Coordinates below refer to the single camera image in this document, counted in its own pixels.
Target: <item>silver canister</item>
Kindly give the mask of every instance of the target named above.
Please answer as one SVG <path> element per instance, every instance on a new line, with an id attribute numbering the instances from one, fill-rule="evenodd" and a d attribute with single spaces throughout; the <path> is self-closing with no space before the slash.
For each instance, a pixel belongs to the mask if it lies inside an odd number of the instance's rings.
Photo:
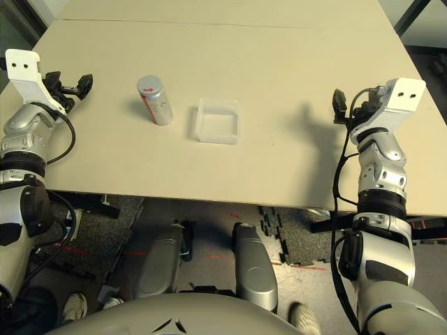
<path id="1" fill-rule="evenodd" d="M 146 75 L 138 80 L 137 89 L 152 121 L 160 126 L 170 124 L 173 120 L 173 112 L 161 79 L 154 75 Z"/>

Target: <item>cable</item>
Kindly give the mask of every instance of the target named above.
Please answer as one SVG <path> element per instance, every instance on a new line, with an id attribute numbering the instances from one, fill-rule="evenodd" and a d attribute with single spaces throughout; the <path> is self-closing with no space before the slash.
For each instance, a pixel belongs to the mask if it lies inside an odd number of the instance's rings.
<path id="1" fill-rule="evenodd" d="M 351 155 L 347 156 L 347 157 L 344 159 L 344 161 L 343 161 L 342 168 L 343 168 L 345 162 L 347 162 L 348 159 L 350 159 L 350 158 L 352 158 L 352 157 L 354 157 L 354 156 L 358 156 L 358 155 L 359 155 L 359 153 L 351 154 Z M 342 197 L 342 196 L 340 195 L 340 191 L 339 191 L 339 189 L 338 189 L 338 183 L 337 183 L 337 197 L 340 198 L 341 200 L 345 201 L 345 202 L 348 202 L 348 203 L 350 203 L 350 204 L 353 204 L 354 206 L 357 206 L 357 202 L 352 201 L 352 200 L 349 200 L 349 199 L 346 199 L 346 198 L 344 198 L 344 197 Z"/>
<path id="2" fill-rule="evenodd" d="M 59 194 L 47 190 L 48 194 L 51 195 L 52 197 L 56 198 L 56 200 L 58 200 L 59 202 L 63 203 L 64 205 L 66 205 L 68 211 L 70 212 L 71 215 L 71 220 L 73 222 L 73 225 L 70 229 L 70 232 L 68 233 L 68 236 L 65 238 L 65 240 L 63 240 L 61 242 L 61 246 L 53 253 L 51 254 L 41 265 L 37 266 L 37 268 L 35 268 L 24 280 L 23 280 L 23 284 L 22 287 L 25 287 L 30 280 L 37 275 L 37 273 L 43 269 L 44 267 L 47 266 L 47 264 L 53 259 L 55 258 L 57 255 L 59 255 L 64 248 L 66 247 L 66 245 L 69 243 L 69 241 L 71 240 L 71 237 L 73 236 L 73 234 L 75 233 L 75 229 L 76 229 L 76 212 L 75 209 L 73 208 L 73 206 L 71 206 L 70 202 L 68 202 L 65 198 L 63 198 L 62 196 L 60 196 Z"/>
<path id="3" fill-rule="evenodd" d="M 65 157 L 65 156 L 67 156 L 68 153 L 71 151 L 71 149 L 75 146 L 75 142 L 76 142 L 76 132 L 75 132 L 75 129 L 74 129 L 73 125 L 71 124 L 70 119 L 69 119 L 65 114 L 62 114 L 61 112 L 58 112 L 58 116 L 59 116 L 61 119 L 63 119 L 63 120 L 65 121 L 65 123 L 67 124 L 67 126 L 70 128 L 70 132 L 71 132 L 71 143 L 70 143 L 70 145 L 68 146 L 68 148 L 67 148 L 66 151 L 64 151 L 62 154 L 58 155 L 58 157 L 53 158 L 53 159 L 50 159 L 50 160 L 47 162 L 47 165 L 49 165 L 49 164 L 51 164 L 51 163 L 54 163 L 54 162 L 58 161 L 59 159 L 61 159 L 61 158 Z"/>
<path id="4" fill-rule="evenodd" d="M 67 227 L 65 225 L 64 220 L 61 220 L 60 218 L 55 218 L 55 217 L 53 217 L 53 220 L 58 222 L 58 224 L 61 226 L 62 236 L 59 239 L 55 239 L 53 241 L 48 241 L 48 242 L 43 242 L 43 243 L 40 243 L 40 244 L 36 244 L 34 246 L 34 250 L 37 250 L 38 248 L 42 248 L 43 246 L 51 246 L 53 244 L 60 243 L 60 242 L 62 242 L 64 237 L 67 235 Z"/>
<path id="5" fill-rule="evenodd" d="M 352 100 L 351 107 L 349 108 L 349 119 L 346 126 L 346 137 L 344 139 L 342 154 L 340 155 L 339 162 L 337 164 L 337 169 L 335 170 L 334 175 L 334 183 L 332 185 L 332 196 L 334 197 L 334 213 L 332 215 L 332 234 L 330 238 L 330 248 L 331 248 L 331 257 L 330 257 L 330 269 L 332 272 L 332 280 L 334 282 L 335 292 L 337 293 L 338 299 L 340 301 L 340 304 L 343 307 L 343 310 L 348 317 L 349 321 L 352 324 L 352 327 L 355 329 L 357 334 L 360 334 L 360 327 L 358 324 L 358 320 L 356 317 L 356 314 L 354 313 L 351 304 L 349 303 L 348 295 L 346 293 L 346 290 L 343 285 L 342 277 L 340 276 L 340 273 L 338 272 L 337 268 L 337 262 L 335 258 L 335 251 L 338 247 L 338 245 L 344 240 L 344 237 L 341 239 L 338 239 L 335 241 L 335 227 L 337 225 L 337 215 L 338 215 L 338 201 L 337 198 L 343 199 L 344 201 L 347 201 L 348 199 L 342 198 L 339 189 L 338 189 L 338 183 L 340 179 L 340 174 L 342 173 L 342 168 L 347 162 L 347 160 L 351 157 L 356 156 L 356 154 L 352 154 L 349 156 L 345 156 L 346 148 L 348 147 L 348 141 L 349 141 L 349 134 L 352 130 L 352 119 L 353 119 L 353 111 L 354 106 L 356 105 L 357 99 L 364 93 L 369 92 L 373 90 L 372 88 L 363 89 L 362 91 L 358 92 L 354 99 Z"/>

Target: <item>clear plastic container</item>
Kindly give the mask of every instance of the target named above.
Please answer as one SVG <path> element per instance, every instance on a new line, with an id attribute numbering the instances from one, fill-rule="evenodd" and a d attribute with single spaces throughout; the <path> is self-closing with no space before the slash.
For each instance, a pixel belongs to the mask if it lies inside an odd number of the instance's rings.
<path id="1" fill-rule="evenodd" d="M 196 135 L 207 143 L 236 144 L 240 137 L 241 105 L 236 100 L 201 98 Z"/>

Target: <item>person's shoe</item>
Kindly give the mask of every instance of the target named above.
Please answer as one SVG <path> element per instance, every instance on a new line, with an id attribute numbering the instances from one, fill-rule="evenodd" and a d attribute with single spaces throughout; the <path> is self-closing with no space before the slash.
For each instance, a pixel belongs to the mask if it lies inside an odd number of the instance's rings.
<path id="1" fill-rule="evenodd" d="M 123 303 L 124 303 L 123 299 L 110 297 L 105 302 L 103 309 L 107 309 L 107 308 L 110 308 L 110 307 L 118 306 L 118 305 L 123 304 Z"/>
<path id="2" fill-rule="evenodd" d="M 289 322 L 302 335 L 321 335 L 316 316 L 308 305 L 293 304 L 289 312 Z"/>
<path id="3" fill-rule="evenodd" d="M 80 292 L 73 293 L 68 297 L 62 319 L 64 323 L 76 321 L 85 318 L 87 315 L 87 298 Z"/>

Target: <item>beige tabletop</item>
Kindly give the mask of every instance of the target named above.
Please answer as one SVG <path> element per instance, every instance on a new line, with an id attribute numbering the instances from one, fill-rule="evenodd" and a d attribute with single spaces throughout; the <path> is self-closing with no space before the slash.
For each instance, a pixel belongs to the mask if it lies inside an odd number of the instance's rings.
<path id="1" fill-rule="evenodd" d="M 334 89 L 351 100 L 394 77 L 420 78 L 374 0 L 72 0 L 34 50 L 42 72 L 60 70 L 65 85 L 94 76 L 69 114 L 73 151 L 47 169 L 47 187 L 62 191 L 331 209 L 345 131 L 332 123 Z M 148 74 L 165 85 L 168 126 L 150 121 L 138 95 Z M 240 102 L 239 144 L 195 139 L 200 98 Z M 2 127 L 21 104 L 9 84 Z M 396 135 L 408 157 L 408 212 L 447 215 L 447 127 L 427 91 Z M 52 155 L 69 139 L 58 126 Z M 356 198 L 358 173 L 354 158 L 342 195 Z"/>

